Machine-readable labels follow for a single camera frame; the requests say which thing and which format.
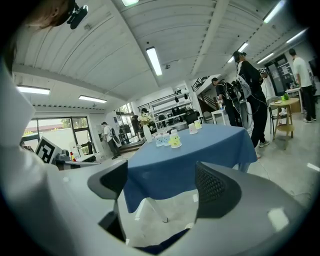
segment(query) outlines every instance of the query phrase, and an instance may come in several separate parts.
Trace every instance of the small wooden table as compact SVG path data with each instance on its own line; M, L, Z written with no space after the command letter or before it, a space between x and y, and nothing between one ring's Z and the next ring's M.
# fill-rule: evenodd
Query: small wooden table
M275 130L274 130L274 135L273 135L273 141L276 138L277 129L279 131L286 132L286 142L285 142L284 149L287 149L287 146L288 146L289 132L291 132L291 138L293 138L294 137L294 130L295 130L294 124L292 122L292 112L291 112L290 105L297 103L298 101L299 101L298 98L290 98L288 100L281 100L280 101L281 103L276 103L276 102L270 103L271 106L277 107L276 124L275 124ZM287 113L286 114L286 124L282 124L282 125L278 126L279 113L280 113L281 108L286 108L286 113Z

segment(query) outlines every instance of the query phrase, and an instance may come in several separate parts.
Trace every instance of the shelf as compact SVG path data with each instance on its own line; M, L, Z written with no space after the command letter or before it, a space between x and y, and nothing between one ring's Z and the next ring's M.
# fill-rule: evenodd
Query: shelf
M176 127L176 126L182 126L182 125L186 125L187 122L178 122L176 124L173 124L173 125L169 125L169 126L166 126L166 127L162 127L162 128L159 128L157 129L158 131L162 131L162 130L165 130L165 129L170 129L170 128L173 128L173 127Z
M295 127L292 124L282 124L278 125L277 129L282 132L293 132Z
M171 117L168 117L168 118L163 119L163 120L161 120L161 121L156 121L155 123L158 124L158 123L164 122L164 121L169 120L169 119L173 119L173 118L177 118L177 117L183 116L183 115L185 115L185 114L186 114L186 113L182 113L182 114L178 114L178 115L175 115L175 116L171 116Z
M172 97L170 97L170 98L164 99L164 100L162 100L162 101L155 102L155 103L150 104L150 105L151 105L152 107L156 107L156 106L162 105L162 104L164 104L164 103L168 103L168 102L174 101L176 97L177 97L178 99L184 98L184 97L185 97L185 94L186 94L186 95L189 95L189 92L186 92L186 93L184 93L184 94L178 94L178 95L172 96Z
M191 104L191 103L192 103L192 102L189 101L188 103L182 103L182 104L178 104L178 105L176 105L176 106L167 107L167 108L165 108L165 109L163 109L163 110L154 112L154 114L156 115L156 114L158 114L158 113L165 112L165 111L168 111L168 110L177 108L177 107L182 107L182 106L184 106L184 105L188 105L188 104Z

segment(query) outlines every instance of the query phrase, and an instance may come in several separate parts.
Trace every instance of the ceiling light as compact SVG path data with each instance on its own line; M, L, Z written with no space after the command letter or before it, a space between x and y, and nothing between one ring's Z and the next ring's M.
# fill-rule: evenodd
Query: ceiling light
M302 30L301 32L299 32L298 34L296 34L294 37L290 38L288 41L286 41L286 43L290 43L291 41L295 40L297 37L301 36L304 32L307 31L307 28Z
M228 63L232 62L234 60L234 57L232 56L229 60Z
M45 94L45 95L48 95L50 93L50 89L46 89L46 88L38 88L38 87L24 86L24 85L17 85L17 88L22 93Z
M258 64L260 64L261 62L265 61L266 59L268 59L269 57L271 57L272 55L274 55L274 53L270 53L267 57L264 57L262 60L260 60L258 62Z
M238 52L242 53L242 51L248 46L248 43L244 43L238 50Z
M273 8L273 10L268 14L268 16L263 20L265 23L271 21L271 19L280 11L280 9L285 5L286 1L281 0L278 4Z
M139 0L122 0L122 3L124 4L124 6L130 6L130 5L136 4L138 2L139 2Z
M151 64L153 66L153 69L154 69L156 75L161 76L162 71L161 71L160 63L159 63L158 56L156 53L156 48L150 47L150 48L146 49L146 53L149 56L149 59L151 61Z
M90 102L99 102L99 103L106 103L107 102L104 99L93 98L93 97L88 97L88 96L83 96L83 95L80 95L79 100L85 100L85 101L90 101Z

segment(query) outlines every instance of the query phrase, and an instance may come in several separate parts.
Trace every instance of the white sneaker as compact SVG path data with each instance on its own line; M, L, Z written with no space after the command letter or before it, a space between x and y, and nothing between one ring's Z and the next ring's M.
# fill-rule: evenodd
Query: white sneaker
M270 142L269 142L268 140L265 140L264 143L262 143L262 142L260 141L260 143L259 143L259 148L263 148L263 147L265 147L265 146L268 146L269 144L270 144Z
M305 123L311 123L311 121L308 121L307 119L303 119L303 121L305 122Z
M255 150L255 153L256 153L256 158L260 159L261 155L257 152L257 150Z

